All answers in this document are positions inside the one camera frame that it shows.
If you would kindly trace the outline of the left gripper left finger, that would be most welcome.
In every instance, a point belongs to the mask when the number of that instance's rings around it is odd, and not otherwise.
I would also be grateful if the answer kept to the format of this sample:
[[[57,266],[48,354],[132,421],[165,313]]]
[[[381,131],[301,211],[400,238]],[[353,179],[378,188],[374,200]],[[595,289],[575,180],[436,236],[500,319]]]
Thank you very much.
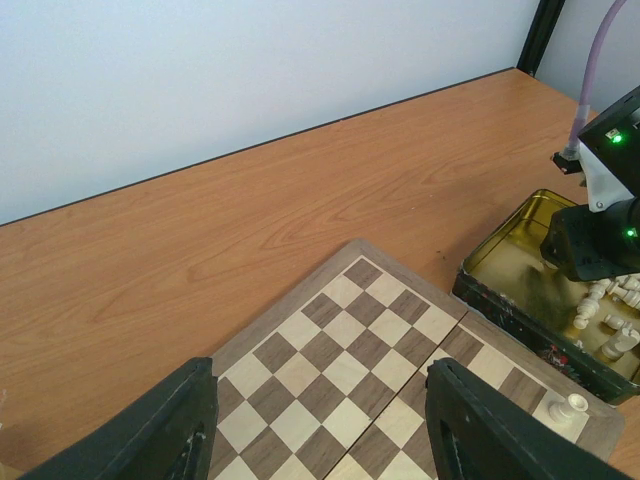
[[[210,357],[194,357],[23,479],[206,479],[219,414]]]

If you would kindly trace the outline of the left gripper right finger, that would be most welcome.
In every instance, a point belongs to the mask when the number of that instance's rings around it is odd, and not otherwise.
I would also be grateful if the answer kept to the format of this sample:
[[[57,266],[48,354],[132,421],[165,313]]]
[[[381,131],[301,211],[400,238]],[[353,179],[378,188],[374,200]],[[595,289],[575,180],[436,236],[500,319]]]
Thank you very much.
[[[440,479],[626,479],[453,358],[435,361],[425,415]]]

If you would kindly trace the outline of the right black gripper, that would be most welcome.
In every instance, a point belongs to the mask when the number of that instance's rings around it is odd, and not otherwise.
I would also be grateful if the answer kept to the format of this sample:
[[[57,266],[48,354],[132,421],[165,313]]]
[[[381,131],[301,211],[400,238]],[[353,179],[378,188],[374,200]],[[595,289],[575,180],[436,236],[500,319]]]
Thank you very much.
[[[587,205],[555,212],[540,253],[571,281],[638,273],[639,199],[617,202],[598,213]]]

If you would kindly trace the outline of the white rook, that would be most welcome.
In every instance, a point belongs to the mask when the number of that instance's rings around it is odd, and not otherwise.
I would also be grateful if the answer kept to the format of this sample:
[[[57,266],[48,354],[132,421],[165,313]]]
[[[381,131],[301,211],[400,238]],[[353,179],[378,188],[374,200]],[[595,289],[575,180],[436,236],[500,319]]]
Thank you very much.
[[[578,394],[572,393],[562,401],[554,401],[549,404],[548,413],[552,420],[557,423],[572,422],[579,414],[588,410],[587,399]]]

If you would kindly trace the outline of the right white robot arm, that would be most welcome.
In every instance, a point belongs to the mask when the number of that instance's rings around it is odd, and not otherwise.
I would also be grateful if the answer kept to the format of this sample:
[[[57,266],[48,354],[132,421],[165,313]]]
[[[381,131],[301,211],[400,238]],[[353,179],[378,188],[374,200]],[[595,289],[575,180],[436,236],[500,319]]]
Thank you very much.
[[[639,89],[634,88],[578,133],[588,202],[553,213],[541,256],[571,281],[639,272]]]

